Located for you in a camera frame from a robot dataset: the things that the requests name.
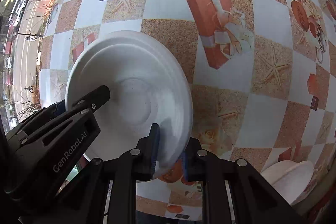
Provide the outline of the large white paper bowl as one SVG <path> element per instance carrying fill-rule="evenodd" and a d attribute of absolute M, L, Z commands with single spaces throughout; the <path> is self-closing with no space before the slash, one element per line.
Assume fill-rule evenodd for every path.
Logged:
<path fill-rule="evenodd" d="M 193 105 L 186 76 L 159 41 L 136 31 L 115 31 L 80 54 L 68 78 L 66 106 L 105 85 L 110 99 L 95 111 L 100 133 L 87 159 L 111 160 L 135 148 L 159 125 L 154 177 L 170 170 L 189 141 Z"/>

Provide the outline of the checkered patterned tablecloth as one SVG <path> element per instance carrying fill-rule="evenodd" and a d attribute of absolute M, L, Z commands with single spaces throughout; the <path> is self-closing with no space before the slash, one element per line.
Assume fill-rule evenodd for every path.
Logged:
<path fill-rule="evenodd" d="M 263 173 L 311 163 L 299 205 L 335 155 L 335 0 L 44 0 L 40 95 L 62 100 L 90 43 L 138 31 L 178 60 L 194 106 L 193 136 Z"/>

